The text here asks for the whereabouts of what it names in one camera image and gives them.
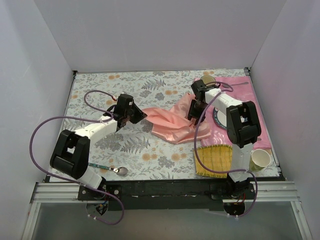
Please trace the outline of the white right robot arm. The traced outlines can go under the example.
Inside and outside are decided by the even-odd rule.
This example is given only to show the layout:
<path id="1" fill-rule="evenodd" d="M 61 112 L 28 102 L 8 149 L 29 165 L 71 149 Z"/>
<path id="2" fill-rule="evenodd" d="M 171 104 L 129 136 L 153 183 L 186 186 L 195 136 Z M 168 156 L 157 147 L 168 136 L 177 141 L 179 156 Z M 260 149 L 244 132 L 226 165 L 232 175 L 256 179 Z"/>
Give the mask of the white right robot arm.
<path id="1" fill-rule="evenodd" d="M 221 89 L 220 81 L 205 84 L 203 80 L 192 83 L 191 89 L 195 99 L 191 101 L 187 119 L 195 119 L 194 153 L 195 159 L 207 171 L 216 174 L 227 174 L 226 192 L 232 199 L 237 199 L 250 186 L 249 177 L 254 175 L 249 171 L 251 151 L 254 143 L 262 133 L 256 105 L 252 101 L 240 101 L 227 93 L 234 89 L 225 83 L 227 88 Z M 197 137 L 201 122 L 206 111 L 213 106 L 226 116 L 226 132 L 232 143 L 231 169 L 216 171 L 206 167 L 200 160 L 197 150 Z"/>

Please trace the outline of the peach satin napkin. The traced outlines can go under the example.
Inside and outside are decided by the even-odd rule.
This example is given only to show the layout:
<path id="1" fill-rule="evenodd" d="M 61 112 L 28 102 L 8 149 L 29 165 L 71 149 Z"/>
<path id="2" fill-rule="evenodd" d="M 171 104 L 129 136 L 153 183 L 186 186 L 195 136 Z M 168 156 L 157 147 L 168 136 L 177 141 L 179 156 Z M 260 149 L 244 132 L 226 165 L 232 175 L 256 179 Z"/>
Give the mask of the peach satin napkin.
<path id="1" fill-rule="evenodd" d="M 159 107 L 143 109 L 146 120 L 153 124 L 151 133 L 172 144 L 192 142 L 196 125 L 195 120 L 188 120 L 187 116 L 194 98 L 194 94 L 186 93 L 169 110 Z"/>

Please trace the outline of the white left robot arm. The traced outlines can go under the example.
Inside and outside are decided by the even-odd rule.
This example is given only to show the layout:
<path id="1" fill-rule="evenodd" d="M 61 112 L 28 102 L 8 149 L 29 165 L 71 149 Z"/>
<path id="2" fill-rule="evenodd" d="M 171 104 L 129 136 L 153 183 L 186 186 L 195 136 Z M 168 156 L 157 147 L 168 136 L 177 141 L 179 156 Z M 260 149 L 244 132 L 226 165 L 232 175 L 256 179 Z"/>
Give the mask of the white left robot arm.
<path id="1" fill-rule="evenodd" d="M 59 134 L 50 166 L 89 187 L 89 194 L 95 200 L 103 199 L 107 193 L 106 180 L 89 168 L 90 147 L 128 122 L 137 124 L 146 117 L 131 95 L 120 94 L 116 104 L 96 122 L 75 131 L 65 129 Z"/>

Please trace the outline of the green handled metal spoon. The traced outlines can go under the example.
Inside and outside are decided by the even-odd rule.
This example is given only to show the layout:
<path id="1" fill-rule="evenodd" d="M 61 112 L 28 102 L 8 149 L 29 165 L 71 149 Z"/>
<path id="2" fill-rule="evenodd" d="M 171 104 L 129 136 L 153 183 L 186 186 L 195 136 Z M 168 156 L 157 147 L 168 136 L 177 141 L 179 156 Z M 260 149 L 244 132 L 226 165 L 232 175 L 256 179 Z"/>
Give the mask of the green handled metal spoon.
<path id="1" fill-rule="evenodd" d="M 99 165 L 95 163 L 88 163 L 88 165 L 94 168 L 115 172 L 118 176 L 125 176 L 128 173 L 128 169 L 126 167 L 115 168 L 115 167 L 108 167 L 108 166 Z"/>

